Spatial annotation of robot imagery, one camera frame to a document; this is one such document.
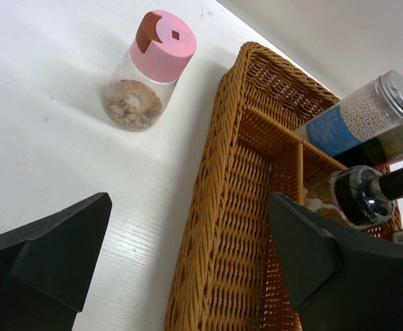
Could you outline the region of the pink lid spice jar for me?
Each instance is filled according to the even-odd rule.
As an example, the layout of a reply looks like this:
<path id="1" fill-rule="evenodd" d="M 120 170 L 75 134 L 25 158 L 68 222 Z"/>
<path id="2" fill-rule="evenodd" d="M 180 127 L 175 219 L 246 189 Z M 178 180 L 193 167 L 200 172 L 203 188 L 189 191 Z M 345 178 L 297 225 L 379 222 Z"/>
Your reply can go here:
<path id="1" fill-rule="evenodd" d="M 182 19 L 164 10 L 147 12 L 103 93 L 109 118 L 126 130 L 152 127 L 195 51 L 194 33 Z"/>

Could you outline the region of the tall dark sauce bottle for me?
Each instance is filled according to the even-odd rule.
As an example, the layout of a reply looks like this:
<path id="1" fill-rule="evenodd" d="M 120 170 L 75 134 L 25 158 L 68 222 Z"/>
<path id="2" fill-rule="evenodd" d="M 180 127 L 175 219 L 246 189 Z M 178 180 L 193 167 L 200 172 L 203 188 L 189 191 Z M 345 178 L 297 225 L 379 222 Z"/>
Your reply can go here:
<path id="1" fill-rule="evenodd" d="M 372 168 L 403 161 L 403 123 L 383 130 L 352 148 L 333 147 L 327 154 L 347 167 L 365 165 Z"/>

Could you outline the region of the black cap brown spice bottle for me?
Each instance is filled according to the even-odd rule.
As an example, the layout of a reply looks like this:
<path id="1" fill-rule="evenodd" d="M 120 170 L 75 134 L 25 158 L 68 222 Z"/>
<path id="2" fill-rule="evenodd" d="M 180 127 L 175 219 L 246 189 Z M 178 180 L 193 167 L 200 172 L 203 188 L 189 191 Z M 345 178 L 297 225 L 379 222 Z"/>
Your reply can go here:
<path id="1" fill-rule="evenodd" d="M 388 174 L 358 165 L 304 185 L 304 206 L 350 228 L 387 222 L 403 199 L 403 168 Z"/>

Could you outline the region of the blue label silver cap jar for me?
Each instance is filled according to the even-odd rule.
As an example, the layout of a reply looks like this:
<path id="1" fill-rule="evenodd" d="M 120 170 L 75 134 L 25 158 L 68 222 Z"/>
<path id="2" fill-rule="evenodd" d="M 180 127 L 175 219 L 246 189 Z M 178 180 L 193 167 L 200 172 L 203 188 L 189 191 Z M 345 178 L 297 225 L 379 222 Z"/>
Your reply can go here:
<path id="1" fill-rule="evenodd" d="M 380 75 L 294 133 L 331 157 L 403 124 L 403 76 Z"/>

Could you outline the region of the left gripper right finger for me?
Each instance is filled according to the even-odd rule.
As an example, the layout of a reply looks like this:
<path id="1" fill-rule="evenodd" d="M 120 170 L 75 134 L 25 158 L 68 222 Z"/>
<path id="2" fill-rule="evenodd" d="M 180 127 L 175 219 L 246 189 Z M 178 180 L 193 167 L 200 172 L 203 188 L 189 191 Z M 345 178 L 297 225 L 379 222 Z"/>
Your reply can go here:
<path id="1" fill-rule="evenodd" d="M 403 245 L 267 198 L 293 311 L 304 330 L 403 330 Z"/>

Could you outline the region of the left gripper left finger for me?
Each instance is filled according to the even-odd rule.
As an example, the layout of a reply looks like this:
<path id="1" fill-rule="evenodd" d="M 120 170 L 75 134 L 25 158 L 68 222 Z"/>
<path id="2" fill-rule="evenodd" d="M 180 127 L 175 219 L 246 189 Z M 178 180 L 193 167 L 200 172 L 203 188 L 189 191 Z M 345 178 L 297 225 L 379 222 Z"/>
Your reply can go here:
<path id="1" fill-rule="evenodd" d="M 112 201 L 94 194 L 0 234 L 0 330 L 71 330 L 82 312 Z"/>

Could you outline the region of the brown wicker divided basket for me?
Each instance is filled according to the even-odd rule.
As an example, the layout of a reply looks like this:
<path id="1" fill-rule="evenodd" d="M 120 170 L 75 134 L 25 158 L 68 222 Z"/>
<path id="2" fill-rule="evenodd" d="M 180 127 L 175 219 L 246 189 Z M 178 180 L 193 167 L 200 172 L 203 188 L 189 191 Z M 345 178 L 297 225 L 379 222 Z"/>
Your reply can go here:
<path id="1" fill-rule="evenodd" d="M 266 213 L 279 191 L 341 168 L 294 130 L 337 97 L 245 43 L 220 80 L 165 317 L 166 330 L 300 330 Z"/>

